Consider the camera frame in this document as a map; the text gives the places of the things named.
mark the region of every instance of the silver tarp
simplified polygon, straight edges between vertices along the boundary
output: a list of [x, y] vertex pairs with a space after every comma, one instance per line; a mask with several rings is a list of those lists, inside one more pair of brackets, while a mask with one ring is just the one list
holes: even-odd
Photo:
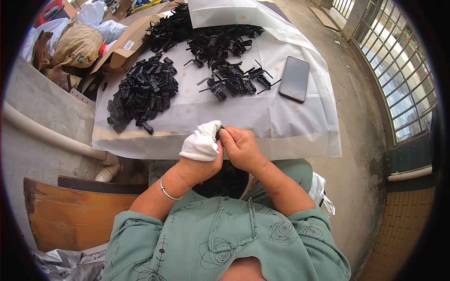
[[102, 279], [105, 261], [100, 259], [105, 253], [106, 250], [85, 254], [54, 249], [46, 253], [36, 251], [33, 256], [50, 281], [98, 281]]

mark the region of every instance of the white cloth glove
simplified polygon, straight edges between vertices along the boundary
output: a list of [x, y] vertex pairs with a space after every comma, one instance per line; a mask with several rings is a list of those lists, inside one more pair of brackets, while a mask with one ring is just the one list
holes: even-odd
[[214, 120], [197, 126], [197, 130], [184, 140], [180, 156], [198, 161], [214, 161], [219, 155], [216, 133], [222, 122]]

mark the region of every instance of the woman's right hand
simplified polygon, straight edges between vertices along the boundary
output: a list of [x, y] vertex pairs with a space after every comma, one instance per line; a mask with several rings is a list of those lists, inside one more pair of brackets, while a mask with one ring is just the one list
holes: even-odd
[[251, 131], [226, 126], [219, 130], [219, 135], [229, 160], [236, 168], [257, 176], [267, 167], [269, 161], [259, 150]]

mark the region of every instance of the pile of black plastic parts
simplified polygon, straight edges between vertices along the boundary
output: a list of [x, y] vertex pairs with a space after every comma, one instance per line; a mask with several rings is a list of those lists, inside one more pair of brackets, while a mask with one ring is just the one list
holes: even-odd
[[173, 78], [176, 69], [167, 57], [160, 62], [161, 57], [162, 53], [159, 53], [148, 61], [137, 62], [127, 72], [126, 79], [120, 82], [114, 99], [108, 101], [111, 114], [107, 121], [118, 134], [133, 119], [136, 126], [153, 134], [153, 128], [146, 121], [155, 119], [158, 112], [170, 108], [170, 99], [178, 92], [178, 82]]
[[[172, 12], [173, 15], [161, 18], [158, 23], [151, 22], [148, 33], [143, 37], [145, 44], [157, 55], [148, 61], [137, 62], [126, 74], [126, 79], [121, 81], [114, 99], [108, 102], [108, 111], [111, 113], [108, 123], [117, 133], [121, 133], [135, 119], [136, 126], [142, 126], [149, 134], [153, 134], [153, 128], [146, 121], [153, 120], [158, 112], [168, 109], [170, 98], [178, 92], [178, 83], [173, 78], [176, 69], [172, 66], [172, 61], [169, 58], [165, 58], [164, 62], [159, 60], [162, 52], [167, 52], [185, 40], [189, 45], [186, 50], [195, 56], [185, 65], [194, 62], [200, 68], [206, 63], [211, 68], [211, 77], [197, 85], [208, 81], [209, 88], [206, 90], [210, 90], [219, 101], [224, 101], [227, 97], [224, 89], [232, 96], [254, 94], [256, 88], [252, 80], [261, 83], [264, 90], [273, 86], [264, 76], [264, 73], [270, 74], [259, 63], [259, 68], [253, 67], [243, 72], [239, 67], [242, 62], [231, 64], [226, 60], [229, 53], [241, 57], [251, 48], [252, 39], [261, 35], [264, 29], [252, 25], [193, 29], [188, 4], [180, 3]], [[243, 40], [242, 36], [252, 39]]]

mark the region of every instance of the metal window bars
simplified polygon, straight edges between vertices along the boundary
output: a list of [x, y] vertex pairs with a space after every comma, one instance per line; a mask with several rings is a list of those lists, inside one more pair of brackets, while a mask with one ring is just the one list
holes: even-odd
[[333, 7], [346, 19], [350, 15], [355, 0], [334, 0]]
[[[348, 1], [333, 3], [346, 18], [342, 2]], [[403, 142], [429, 128], [436, 98], [432, 74], [414, 31], [391, 0], [370, 0], [364, 15], [353, 36], [359, 34], [354, 39], [389, 98], [395, 142]]]

